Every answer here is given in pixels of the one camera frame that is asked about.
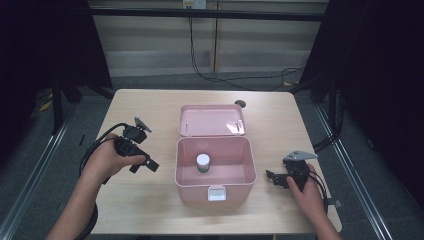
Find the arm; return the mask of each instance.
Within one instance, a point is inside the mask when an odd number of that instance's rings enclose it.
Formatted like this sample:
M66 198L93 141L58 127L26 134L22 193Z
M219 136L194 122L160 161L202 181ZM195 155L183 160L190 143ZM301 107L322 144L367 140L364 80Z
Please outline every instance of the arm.
M106 139L116 137L109 134ZM75 239L87 226L102 183L123 167L145 161L144 156L122 157L112 140L105 141L91 155L72 195L50 230L47 239Z
M314 167L308 163L309 169L315 172ZM303 192L299 190L296 182L291 177L287 177L289 188L296 199L297 205L311 221L318 239L340 240L342 239L334 225L328 219L324 211L321 193L316 183L308 178Z

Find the wooden table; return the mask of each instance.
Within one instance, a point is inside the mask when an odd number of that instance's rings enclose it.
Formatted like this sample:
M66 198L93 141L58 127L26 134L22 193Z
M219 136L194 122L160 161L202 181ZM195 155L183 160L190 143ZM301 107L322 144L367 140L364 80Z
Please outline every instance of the wooden table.
M176 144L180 109L191 104L232 104L243 108L255 160L257 180L243 203L185 204L175 183ZM288 189L274 186L265 170L284 173L282 158L293 150L313 153L293 95L281 92L119 90L110 105L99 136L117 123L134 125L139 115L153 131L139 145L160 164L156 173L141 167L136 174L122 169L102 187L99 219L93 234L295 234L313 228ZM122 135L121 129L115 131ZM309 160L321 177L316 159ZM334 206L330 217L342 226Z

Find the wall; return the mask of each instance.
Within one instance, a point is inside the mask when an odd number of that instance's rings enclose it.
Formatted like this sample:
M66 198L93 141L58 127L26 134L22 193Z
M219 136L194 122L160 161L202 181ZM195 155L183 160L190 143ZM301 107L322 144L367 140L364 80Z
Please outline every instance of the wall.
M182 8L182 0L91 0L91 6ZM207 1L207 9L323 13L327 1ZM112 77L193 73L187 18L95 16ZM280 71L305 65L320 23L193 19L200 72Z

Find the pink box lid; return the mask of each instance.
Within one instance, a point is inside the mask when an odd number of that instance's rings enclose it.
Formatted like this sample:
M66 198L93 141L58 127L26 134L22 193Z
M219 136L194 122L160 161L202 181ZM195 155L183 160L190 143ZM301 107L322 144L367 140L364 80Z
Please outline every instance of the pink box lid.
M181 107L178 132L182 136L241 136L246 130L241 107L237 104Z

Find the wall outlet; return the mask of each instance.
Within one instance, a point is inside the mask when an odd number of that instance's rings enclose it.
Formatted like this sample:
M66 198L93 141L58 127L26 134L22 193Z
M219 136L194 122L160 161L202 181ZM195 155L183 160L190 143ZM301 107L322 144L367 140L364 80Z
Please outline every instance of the wall outlet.
M206 9L206 0L195 0L194 1L195 9Z
M183 0L183 9L194 9L194 0Z

